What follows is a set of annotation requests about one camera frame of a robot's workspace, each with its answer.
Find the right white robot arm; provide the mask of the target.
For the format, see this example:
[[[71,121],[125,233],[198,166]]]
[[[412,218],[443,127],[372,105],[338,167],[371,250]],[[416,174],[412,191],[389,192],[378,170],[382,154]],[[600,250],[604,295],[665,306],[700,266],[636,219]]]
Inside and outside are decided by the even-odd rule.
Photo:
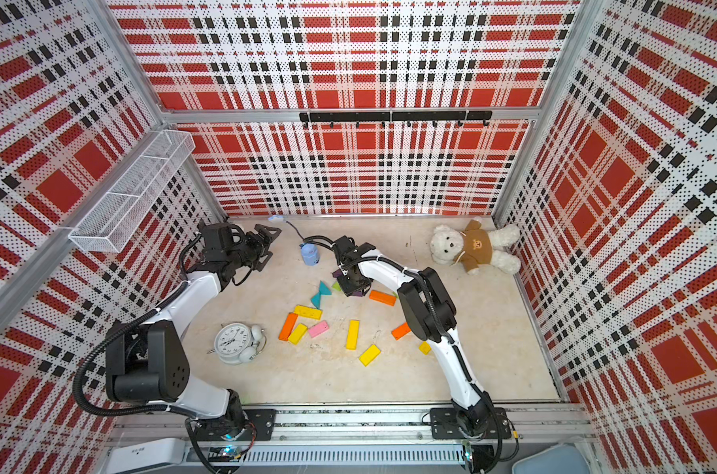
[[[430,345],[443,371],[459,430],[467,438],[484,436],[495,407],[465,357],[455,320],[457,309],[437,272],[403,266],[374,245],[358,245],[348,236],[328,247],[335,256],[337,280],[344,294],[366,295],[375,282],[397,294],[406,324]]]

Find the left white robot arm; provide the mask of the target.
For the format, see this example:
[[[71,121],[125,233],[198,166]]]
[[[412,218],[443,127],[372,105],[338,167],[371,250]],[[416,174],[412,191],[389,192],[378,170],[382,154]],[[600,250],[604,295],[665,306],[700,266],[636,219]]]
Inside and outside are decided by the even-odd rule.
[[[77,369],[72,396],[98,417],[166,412],[204,429],[235,438],[249,421],[238,394],[192,375],[182,337],[200,310],[220,295],[239,270],[261,272],[273,257],[281,229],[258,224],[251,231],[222,222],[202,227],[179,255],[181,282],[142,316],[117,323]],[[115,407],[94,405],[85,378],[96,359],[105,359],[107,397]]]

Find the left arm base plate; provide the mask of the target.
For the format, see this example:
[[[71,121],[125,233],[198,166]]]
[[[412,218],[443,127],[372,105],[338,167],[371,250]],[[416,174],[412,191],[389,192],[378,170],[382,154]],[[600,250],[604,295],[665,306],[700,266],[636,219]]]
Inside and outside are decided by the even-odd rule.
[[[275,428],[274,409],[244,409],[241,417],[200,420],[194,424],[199,442],[267,442]]]

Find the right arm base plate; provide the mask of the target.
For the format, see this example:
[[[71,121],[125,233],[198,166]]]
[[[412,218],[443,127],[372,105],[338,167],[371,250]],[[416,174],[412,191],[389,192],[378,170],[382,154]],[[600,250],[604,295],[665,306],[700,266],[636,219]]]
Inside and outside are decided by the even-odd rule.
[[[453,406],[433,408],[429,424],[435,440],[510,440],[513,437],[510,421],[504,408],[485,409],[480,416],[465,414]]]

